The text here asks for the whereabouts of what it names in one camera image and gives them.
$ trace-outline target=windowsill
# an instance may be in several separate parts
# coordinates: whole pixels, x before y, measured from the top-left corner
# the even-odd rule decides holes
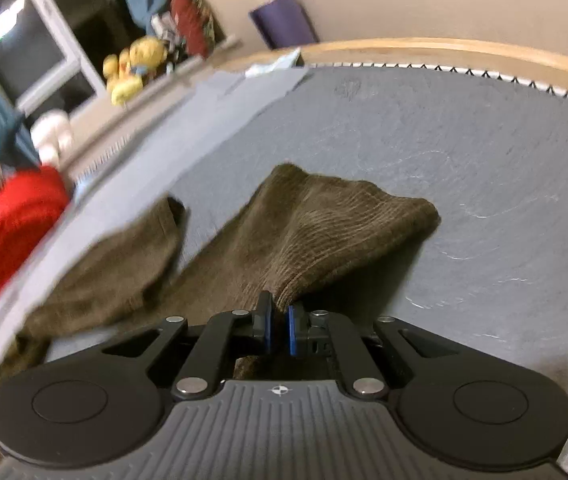
[[[108,94],[96,96],[86,103],[70,118],[74,131],[74,142],[70,150],[62,155],[61,171],[68,173],[72,167],[80,162],[83,163],[81,159],[91,148],[104,137],[118,133],[117,130],[120,130],[118,139],[124,136],[134,136],[179,100],[179,96],[183,94],[173,92],[177,83],[206,67],[221,64],[225,61],[224,53],[236,48],[239,44],[238,38],[230,36],[215,47],[208,59],[193,57],[186,60],[177,66],[175,72],[152,81],[124,107],[113,106]]]

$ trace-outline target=gray bed sheet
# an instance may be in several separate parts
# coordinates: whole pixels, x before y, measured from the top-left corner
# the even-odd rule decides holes
[[[191,212],[184,261],[285,160],[442,216],[309,302],[362,324],[393,314],[568,392],[568,100],[426,69],[312,70],[171,187]]]

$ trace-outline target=circular pad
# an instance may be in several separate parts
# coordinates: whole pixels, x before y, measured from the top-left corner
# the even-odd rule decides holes
[[[49,468],[114,460],[157,429],[163,404],[134,360],[98,354],[0,383],[0,449]]]
[[[568,437],[568,396],[557,384],[479,353],[424,359],[397,413],[431,454],[471,469],[532,466]]]
[[[496,381],[475,381],[460,386],[454,402],[462,415],[484,424],[508,424],[528,409],[526,396],[514,386]]]
[[[108,402],[101,386],[86,381],[61,381],[43,387],[33,399],[40,417],[59,424],[71,424],[99,415]]]

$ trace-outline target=white stuffed animal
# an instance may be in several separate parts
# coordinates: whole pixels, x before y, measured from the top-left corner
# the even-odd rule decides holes
[[[68,114],[51,110],[41,115],[30,129],[35,149],[42,164],[59,168],[59,158],[72,144],[72,128]]]

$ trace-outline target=plush toy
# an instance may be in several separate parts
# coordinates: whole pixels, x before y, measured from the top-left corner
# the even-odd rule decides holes
[[[119,80],[119,60],[115,54],[111,54],[104,60],[103,74],[106,78],[106,90],[110,93]]]
[[[125,77],[130,74],[130,51],[125,48],[119,54],[119,76]]]
[[[51,110],[41,115],[30,129],[33,145],[42,164],[59,168],[59,158],[72,144],[72,128],[68,114]]]
[[[157,74],[157,67],[166,61],[167,56],[163,41],[154,36],[144,36],[130,46],[131,73],[152,80]]]
[[[110,95],[110,100],[115,106],[124,105],[131,97],[139,93],[142,88],[144,88],[144,81],[141,76],[134,74],[124,76],[118,79]]]

